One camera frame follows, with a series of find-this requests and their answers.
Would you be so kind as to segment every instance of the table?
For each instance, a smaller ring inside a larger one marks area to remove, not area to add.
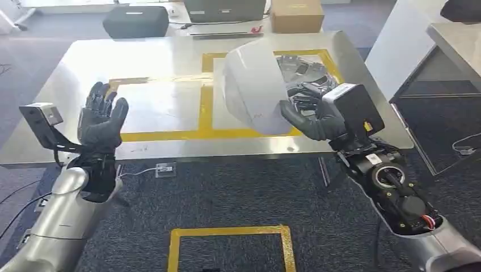
[[[457,68],[481,90],[481,23],[436,23],[428,35]]]
[[[366,65],[387,100],[420,67],[436,44],[426,33],[432,23],[449,22],[440,15],[447,0],[398,0],[381,30]]]
[[[275,50],[313,55],[334,69],[339,81],[366,86],[386,128],[377,136],[399,148],[413,148],[405,127],[379,91],[357,50],[342,32],[265,35]],[[193,160],[224,156],[332,152],[292,131],[269,137],[248,130],[222,99],[219,74],[225,53],[255,38],[199,40],[165,37],[143,40],[87,40],[72,44],[35,102],[57,105],[64,123],[57,129],[76,142],[78,113],[96,81],[110,81],[130,112],[117,160]],[[60,154],[64,160],[66,154]],[[21,120],[0,151],[0,165],[33,167],[53,162]]]
[[[263,26],[261,33],[272,33],[271,20],[265,16],[263,20],[243,22],[237,24],[219,24],[219,25],[193,25],[188,29],[180,29],[182,24],[190,23],[191,19],[187,13],[184,3],[182,2],[161,2],[161,3],[131,3],[132,1],[119,1],[121,4],[130,3],[130,6],[162,6],[167,10],[175,9],[178,12],[177,17],[170,17],[171,24],[167,29],[166,36],[189,36],[192,34],[206,33],[233,33],[233,32],[251,32],[253,27]],[[266,0],[264,13],[267,13],[271,6],[271,0]]]

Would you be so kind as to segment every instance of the laptop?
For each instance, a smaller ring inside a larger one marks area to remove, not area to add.
[[[184,0],[192,23],[262,20],[266,0]]]

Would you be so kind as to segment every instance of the yellow tape square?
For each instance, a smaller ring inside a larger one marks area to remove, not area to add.
[[[337,67],[334,65],[329,53],[326,49],[313,50],[288,50],[274,51],[275,55],[297,55],[297,56],[315,56],[318,55],[322,63],[326,66],[329,73],[337,80],[343,83]],[[168,78],[123,78],[111,79],[109,84],[111,88],[109,92],[117,91],[123,84],[144,84],[155,81],[172,81],[172,82],[202,82],[199,106],[199,127],[197,130],[180,130],[180,131],[152,131],[152,132],[136,132],[121,133],[124,142],[142,142],[142,141],[169,141],[169,140],[188,140],[188,139],[235,139],[235,138],[261,138],[261,137],[284,137],[284,136],[300,136],[302,133],[292,128],[290,133],[283,135],[263,135],[252,129],[214,129],[212,126],[213,117],[213,99],[214,90],[212,86],[214,59],[225,58],[227,53],[207,53],[202,55],[202,73],[200,75],[173,76]]]
[[[173,229],[170,235],[167,272],[179,270],[179,248],[182,236],[218,236],[218,235],[258,235],[280,234],[282,253],[286,272],[296,272],[296,262],[292,248],[290,229],[287,226],[261,226],[261,227],[230,227],[230,228],[187,228]]]

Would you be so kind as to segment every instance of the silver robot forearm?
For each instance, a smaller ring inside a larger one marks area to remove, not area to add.
[[[420,271],[445,272],[481,262],[481,250],[467,241],[446,218],[438,228],[419,235],[396,235]]]
[[[110,197],[105,202],[96,203],[81,196],[87,183],[88,174],[82,168],[62,170],[27,243],[0,268],[0,272],[75,270],[87,240],[122,187],[122,181],[117,178]]]

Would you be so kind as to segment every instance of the yellow label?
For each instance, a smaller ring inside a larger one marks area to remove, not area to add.
[[[364,129],[366,129],[367,132],[370,132],[371,130],[373,130],[373,126],[370,122],[364,121]]]
[[[219,236],[219,235],[259,235],[280,234],[282,255],[286,272],[296,272],[296,261],[292,247],[292,238],[288,226],[229,227],[229,228],[187,228],[173,229],[170,235],[167,272],[178,272],[180,238],[183,236]]]

